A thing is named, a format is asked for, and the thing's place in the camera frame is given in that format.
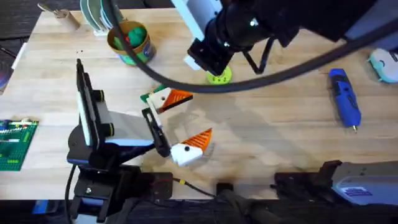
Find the black stand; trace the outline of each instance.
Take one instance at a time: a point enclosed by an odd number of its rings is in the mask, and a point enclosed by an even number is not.
[[[170,181],[156,183],[157,180]],[[76,219],[78,214],[93,215],[99,223],[117,212],[121,212],[118,219],[127,218],[129,211],[126,214],[125,209],[135,200],[169,199],[172,180],[171,173],[142,173],[137,166],[121,166],[105,173],[80,169],[71,216]]]

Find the wooden table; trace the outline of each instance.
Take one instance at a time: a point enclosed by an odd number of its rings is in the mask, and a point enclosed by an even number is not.
[[[183,62],[191,33],[174,9],[124,10],[129,20],[145,24],[157,55],[149,64],[174,80],[206,83],[203,71]],[[71,168],[67,163],[68,135],[78,124],[76,59],[81,58],[94,88],[103,89],[108,108],[140,115],[145,107],[139,96],[157,84],[139,69],[123,64],[106,44],[83,23],[69,34],[43,12],[8,88],[0,96],[0,118],[30,116],[40,126],[20,172],[0,172],[1,199],[63,198]],[[256,61],[264,47],[251,52]],[[304,62],[334,44],[308,31],[283,49],[272,48],[266,73]],[[222,95],[196,94],[187,105],[162,115],[172,139],[184,140],[213,128],[206,156],[188,167],[178,167],[155,152],[143,158],[143,170],[170,171],[178,178],[214,192],[219,180],[236,184],[246,197],[274,198],[268,185],[277,171],[314,170],[333,159],[377,162],[398,159],[398,88],[377,81],[366,62],[369,51],[314,70],[304,76],[252,91]],[[230,64],[234,81],[256,77],[241,54]],[[327,72],[344,68],[362,111],[358,133],[341,127],[330,93]],[[203,198],[178,185],[174,198]]]

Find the black mat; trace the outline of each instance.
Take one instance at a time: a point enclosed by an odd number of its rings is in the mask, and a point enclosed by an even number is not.
[[[308,224],[396,224],[398,207],[388,205],[346,206],[315,202],[288,202],[263,200],[269,210],[281,218]],[[63,205],[51,215],[31,215],[33,201],[0,201],[0,223],[65,223]],[[168,201],[163,207],[148,202],[140,203],[129,215],[126,223],[140,224],[233,224],[236,213],[225,204]]]

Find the black cable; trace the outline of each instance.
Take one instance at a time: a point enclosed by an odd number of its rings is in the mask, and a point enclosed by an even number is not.
[[[204,190],[201,190],[201,189],[195,187],[194,185],[188,183],[188,182],[185,181],[185,180],[181,180],[181,179],[178,179],[178,178],[173,178],[173,180],[176,181],[176,182],[178,182],[178,183],[180,183],[180,184],[186,185],[186,186],[190,187],[190,188],[193,189],[193,190],[196,190],[197,192],[199,192],[199,193],[201,193],[201,194],[204,194],[204,195],[209,196],[209,197],[212,197],[212,198],[216,198],[215,195],[213,195],[213,194],[211,194],[211,193],[208,193],[208,192],[205,192]]]
[[[73,224],[72,219],[70,218],[70,210],[69,210],[69,190],[73,174],[75,173],[75,169],[76,165],[73,165],[72,169],[70,169],[67,186],[65,188],[65,218],[67,219],[67,224]]]
[[[246,58],[246,60],[249,62],[249,65],[253,69],[254,73],[257,75],[263,74],[264,70],[266,69],[267,61],[268,61],[268,56],[269,52],[271,52],[272,45],[274,44],[275,37],[272,36],[268,38],[266,47],[264,48],[264,51],[262,52],[261,60],[260,60],[260,66],[258,66],[254,62],[253,58],[251,58],[249,52],[242,52],[243,56]]]
[[[227,93],[234,91],[244,91],[251,90],[254,88],[259,88],[271,84],[276,84],[299,75],[302,75],[306,72],[314,70],[322,65],[325,65],[329,62],[337,60],[345,55],[353,53],[354,51],[365,47],[377,40],[382,39],[383,37],[387,37],[390,34],[395,33],[398,30],[398,19],[394,19],[388,24],[352,41],[348,42],[341,47],[338,47],[328,53],[325,53],[321,56],[313,58],[301,65],[296,65],[287,70],[274,73],[272,75],[264,76],[261,78],[254,78],[252,80],[247,80],[243,82],[230,83],[224,85],[196,85],[189,83],[180,83],[174,80],[171,80],[151,69],[142,62],[138,56],[131,50],[129,43],[124,38],[124,34],[116,20],[116,16],[112,9],[112,0],[107,0],[106,2],[106,14],[109,15],[109,19],[115,28],[116,37],[118,37],[122,43],[123,49],[127,52],[128,56],[130,56],[133,61],[135,61],[136,65],[145,72],[148,76],[150,76],[155,81],[158,81],[161,84],[164,84],[167,87],[171,87],[178,90],[185,90],[193,93]]]

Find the white object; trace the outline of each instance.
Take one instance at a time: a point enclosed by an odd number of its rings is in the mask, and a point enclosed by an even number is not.
[[[26,43],[23,43],[21,49],[19,50],[19,52],[18,52],[18,54],[17,54],[17,57],[16,57],[15,60],[14,60],[14,63],[12,63],[11,68],[12,68],[13,70],[15,70],[15,68],[17,67],[17,65],[18,65],[18,63],[19,63],[19,60],[21,59],[22,54],[24,53],[25,49],[26,49]]]
[[[163,107],[165,101],[167,100],[171,92],[172,92],[171,88],[165,88],[163,90],[160,90],[156,93],[149,95],[149,99],[151,100],[151,102],[153,102],[156,110]]]
[[[186,144],[176,144],[171,148],[171,156],[175,163],[179,166],[185,166],[193,162],[203,155],[203,151],[198,147],[189,146]]]
[[[154,140],[144,118],[109,111],[106,103],[97,103],[103,124],[113,123],[114,135],[105,138],[106,143],[119,146],[149,146]]]
[[[376,49],[369,61],[380,76],[380,81],[398,82],[398,55],[383,49]]]
[[[86,146],[90,146],[91,145],[90,129],[88,128],[87,117],[85,109],[83,107],[83,99],[80,96],[80,92],[77,92],[77,107],[79,109],[81,128],[85,136]]]
[[[190,29],[192,36],[200,41],[205,39],[207,23],[223,8],[220,0],[172,0],[172,3]],[[184,61],[192,69],[200,69],[191,56],[186,56]]]

